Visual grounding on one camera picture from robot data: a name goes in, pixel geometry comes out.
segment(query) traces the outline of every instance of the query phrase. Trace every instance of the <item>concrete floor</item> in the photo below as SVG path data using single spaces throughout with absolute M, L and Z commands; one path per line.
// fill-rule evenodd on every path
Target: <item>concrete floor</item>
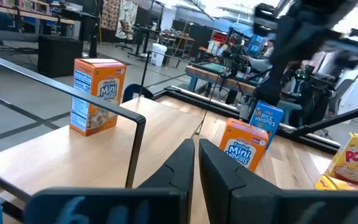
M 8 42 L 11 47 L 37 47 L 36 44 Z M 102 57 L 111 57 L 128 65 L 124 88 L 133 83 L 141 83 L 145 63 L 135 57 L 128 57 L 127 50 L 115 48 L 113 44 L 98 46 Z M 23 67 L 36 70 L 36 55 L 0 55 Z M 153 93 L 174 85 L 188 86 L 190 78 L 185 75 L 187 64 L 178 68 L 175 59 L 168 68 L 148 66 L 145 86 Z M 66 85 L 72 85 L 72 77 L 56 78 Z M 59 127 L 68 125 L 71 97 L 45 85 L 39 84 L 16 72 L 0 66 L 0 151 L 41 136 Z M 358 123 L 339 124 L 328 128 L 329 136 L 344 145 L 348 132 L 358 133 Z

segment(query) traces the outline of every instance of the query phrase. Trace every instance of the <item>curtain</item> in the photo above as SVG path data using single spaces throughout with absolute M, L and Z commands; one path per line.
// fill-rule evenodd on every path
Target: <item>curtain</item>
M 122 32 L 122 30 L 131 29 L 131 27 L 135 24 L 136 14 L 137 5 L 135 5 L 131 1 L 121 0 L 121 10 L 119 11 L 116 37 L 120 39 L 126 38 L 126 34 Z M 123 21 L 125 27 L 122 27 L 119 21 Z M 128 40 L 132 40 L 132 35 L 128 34 Z
M 103 1 L 101 28 L 104 28 L 107 30 L 116 30 L 117 29 L 120 3 L 121 3 L 120 0 L 104 0 Z

